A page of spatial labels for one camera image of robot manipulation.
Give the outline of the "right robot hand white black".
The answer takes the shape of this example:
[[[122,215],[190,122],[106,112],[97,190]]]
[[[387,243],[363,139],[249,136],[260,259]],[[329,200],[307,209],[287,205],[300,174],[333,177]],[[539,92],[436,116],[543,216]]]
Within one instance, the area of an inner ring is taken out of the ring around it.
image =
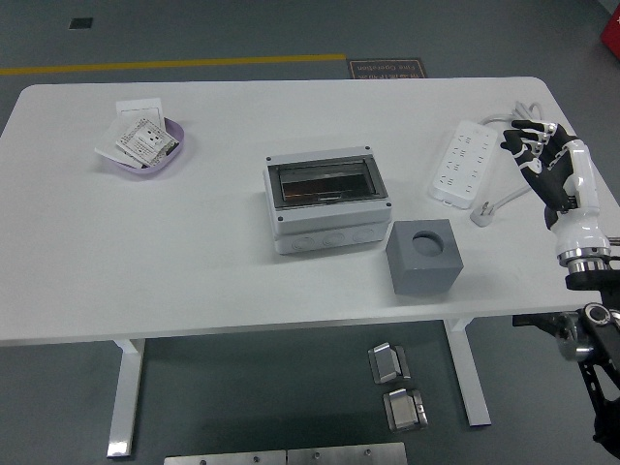
[[[608,257],[610,243],[599,226],[594,165],[585,142],[558,123],[514,120],[503,133],[501,147],[544,203],[544,221],[556,237],[559,264]]]

